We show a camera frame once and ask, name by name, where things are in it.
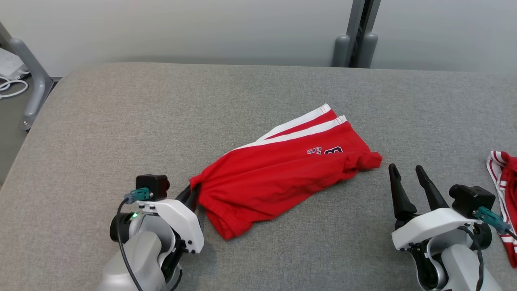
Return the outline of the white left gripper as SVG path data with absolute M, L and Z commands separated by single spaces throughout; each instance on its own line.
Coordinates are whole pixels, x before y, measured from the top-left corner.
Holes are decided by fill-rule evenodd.
M 204 246 L 204 236 L 198 217 L 194 213 L 198 204 L 201 185 L 188 185 L 174 199 L 159 201 L 138 200 L 146 213 L 156 213 L 168 226 L 185 240 L 191 253 L 200 253 Z

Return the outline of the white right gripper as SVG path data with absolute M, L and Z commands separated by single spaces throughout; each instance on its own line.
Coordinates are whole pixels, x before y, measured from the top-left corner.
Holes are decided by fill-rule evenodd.
M 402 186 L 397 166 L 393 163 L 389 165 L 394 216 L 397 222 L 407 222 L 391 234 L 397 250 L 408 249 L 410 244 L 421 243 L 434 236 L 456 230 L 460 226 L 477 222 L 477 219 L 467 218 L 450 208 L 421 165 L 418 164 L 415 171 L 431 210 L 418 217 L 416 206 L 410 202 Z

